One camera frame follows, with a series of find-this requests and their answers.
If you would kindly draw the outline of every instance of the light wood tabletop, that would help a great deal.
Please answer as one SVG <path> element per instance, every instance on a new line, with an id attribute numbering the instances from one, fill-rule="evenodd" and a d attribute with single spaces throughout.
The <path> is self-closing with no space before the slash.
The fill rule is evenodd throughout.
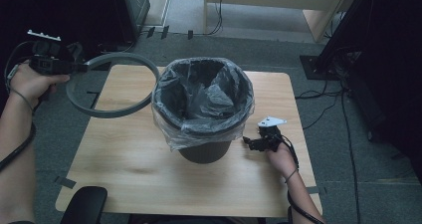
<path id="1" fill-rule="evenodd" d="M 260 138 L 257 123 L 270 115 L 287 121 L 279 129 L 295 146 L 300 174 L 316 186 L 290 78 L 283 73 L 246 72 L 254 87 L 255 111 L 243 135 Z M 97 110 L 116 110 L 144 99 L 155 77 L 141 66 L 113 66 Z M 154 125 L 151 106 L 118 118 L 91 117 L 62 187 L 56 208 L 66 210 L 83 186 L 106 188 L 105 212 L 175 215 L 287 217 L 287 186 L 265 152 L 232 141 L 218 161 L 197 164 L 170 151 Z M 319 196 L 312 199 L 322 213 Z"/>

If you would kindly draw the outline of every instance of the clear plastic liner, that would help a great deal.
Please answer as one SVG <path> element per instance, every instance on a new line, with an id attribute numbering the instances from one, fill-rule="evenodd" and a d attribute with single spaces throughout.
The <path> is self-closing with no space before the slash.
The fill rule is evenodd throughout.
<path id="1" fill-rule="evenodd" d="M 254 112 L 254 92 L 230 60 L 190 58 L 167 66 L 151 103 L 155 125 L 177 150 L 241 137 Z"/>

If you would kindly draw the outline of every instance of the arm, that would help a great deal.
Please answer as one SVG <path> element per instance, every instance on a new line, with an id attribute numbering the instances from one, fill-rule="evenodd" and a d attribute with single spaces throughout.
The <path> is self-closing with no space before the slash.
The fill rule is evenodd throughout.
<path id="1" fill-rule="evenodd" d="M 292 200 L 300 208 L 311 214 L 314 218 L 324 222 L 313 200 L 308 194 L 307 188 L 305 187 L 301 175 L 298 172 L 295 172 L 296 164 L 292 158 L 289 149 L 284 144 L 280 144 L 279 148 L 277 149 L 277 152 L 268 150 L 267 154 L 270 158 L 271 163 L 274 165 L 274 167 L 276 167 L 277 170 L 281 172 L 281 174 L 285 178 L 288 178 L 289 176 L 291 176 L 291 174 L 293 174 L 287 182 Z M 312 223 L 293 208 L 292 216 L 294 223 Z"/>
<path id="2" fill-rule="evenodd" d="M 0 118 L 0 160 L 18 147 L 29 135 L 31 107 L 49 85 L 63 83 L 69 76 L 40 76 L 28 64 L 19 66 L 11 87 L 29 102 L 11 92 Z M 0 171 L 0 223 L 34 221 L 35 154 L 32 144 Z"/>

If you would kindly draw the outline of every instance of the hand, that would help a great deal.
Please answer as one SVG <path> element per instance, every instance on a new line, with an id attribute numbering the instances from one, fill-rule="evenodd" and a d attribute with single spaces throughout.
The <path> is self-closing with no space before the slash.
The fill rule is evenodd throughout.
<path id="1" fill-rule="evenodd" d="M 279 170 L 285 178 L 296 170 L 295 161 L 293 160 L 289 148 L 285 144 L 280 143 L 277 152 L 273 152 L 272 150 L 267 150 L 266 152 L 273 166 Z"/>
<path id="2" fill-rule="evenodd" d="M 25 61 L 19 65 L 18 71 L 11 81 L 11 88 L 24 96 L 32 107 L 38 104 L 38 97 L 40 97 L 50 85 L 57 83 L 64 83 L 68 81 L 68 75 L 42 76 L 29 67 L 29 61 Z"/>

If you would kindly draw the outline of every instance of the forearm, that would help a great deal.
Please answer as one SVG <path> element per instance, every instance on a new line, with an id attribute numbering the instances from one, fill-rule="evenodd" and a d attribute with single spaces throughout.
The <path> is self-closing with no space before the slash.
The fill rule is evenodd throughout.
<path id="1" fill-rule="evenodd" d="M 295 173 L 288 181 L 289 193 L 292 197 L 292 200 L 304 211 L 311 214 L 317 220 L 324 222 L 320 216 L 311 196 L 309 195 L 307 188 L 305 187 L 304 181 L 302 180 L 299 173 Z M 298 213 L 294 208 L 292 208 L 292 215 L 294 223 L 313 223 L 309 221 L 306 217 Z"/>
<path id="2" fill-rule="evenodd" d="M 23 99 L 11 94 L 0 118 L 0 160 L 29 136 L 32 112 Z M 35 154 L 26 147 L 0 172 L 0 222 L 13 216 L 33 220 L 35 193 Z"/>

